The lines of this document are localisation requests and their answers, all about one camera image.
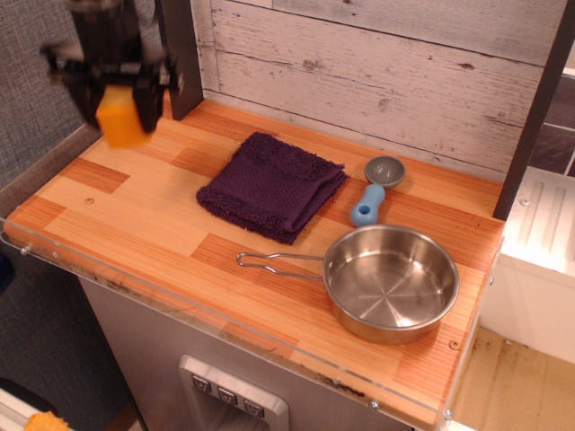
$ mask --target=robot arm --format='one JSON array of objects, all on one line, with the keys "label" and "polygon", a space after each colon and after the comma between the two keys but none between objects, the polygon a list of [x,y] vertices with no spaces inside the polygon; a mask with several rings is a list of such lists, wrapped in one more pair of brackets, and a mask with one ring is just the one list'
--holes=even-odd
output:
[{"label": "robot arm", "polygon": [[134,0],[66,0],[66,5],[78,40],[42,47],[50,77],[66,86],[86,122],[96,128],[106,85],[131,86],[142,127],[153,132],[163,113],[165,88],[179,85],[175,61],[141,40]]}]

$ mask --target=wooden floor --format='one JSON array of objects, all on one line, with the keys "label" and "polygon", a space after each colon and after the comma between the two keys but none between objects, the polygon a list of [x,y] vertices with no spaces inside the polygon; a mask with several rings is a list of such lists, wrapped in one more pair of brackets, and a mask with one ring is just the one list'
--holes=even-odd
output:
[{"label": "wooden floor", "polygon": [[480,328],[453,411],[477,431],[575,430],[575,365]]}]

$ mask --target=whitewashed wood wall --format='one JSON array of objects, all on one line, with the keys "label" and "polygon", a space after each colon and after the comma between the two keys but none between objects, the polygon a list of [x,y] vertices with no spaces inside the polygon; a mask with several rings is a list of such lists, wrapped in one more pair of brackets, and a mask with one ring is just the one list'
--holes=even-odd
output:
[{"label": "whitewashed wood wall", "polygon": [[499,182],[565,4],[191,0],[207,99]]}]

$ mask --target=button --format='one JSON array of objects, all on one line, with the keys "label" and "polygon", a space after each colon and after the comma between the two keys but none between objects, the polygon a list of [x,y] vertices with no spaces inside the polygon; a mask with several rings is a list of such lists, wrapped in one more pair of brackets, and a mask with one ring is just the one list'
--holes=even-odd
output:
[{"label": "button", "polygon": [[253,401],[243,400],[245,411],[255,416],[256,418],[263,418],[263,407],[259,406]]},{"label": "button", "polygon": [[202,379],[201,377],[192,374],[191,380],[194,382],[194,386],[196,386],[199,390],[207,393],[212,392],[212,387],[206,379]]},{"label": "button", "polygon": [[228,404],[232,404],[233,406],[237,405],[237,397],[233,392],[230,392],[228,389],[217,387],[217,394],[221,401],[227,402]]}]

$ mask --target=blue handle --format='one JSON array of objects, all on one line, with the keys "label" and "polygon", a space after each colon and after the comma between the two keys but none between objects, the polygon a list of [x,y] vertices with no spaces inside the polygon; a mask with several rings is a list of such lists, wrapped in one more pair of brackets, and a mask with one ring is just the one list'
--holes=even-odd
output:
[{"label": "blue handle", "polygon": [[369,184],[363,198],[351,210],[351,222],[360,227],[376,224],[379,206],[385,199],[385,189],[379,184]]}]

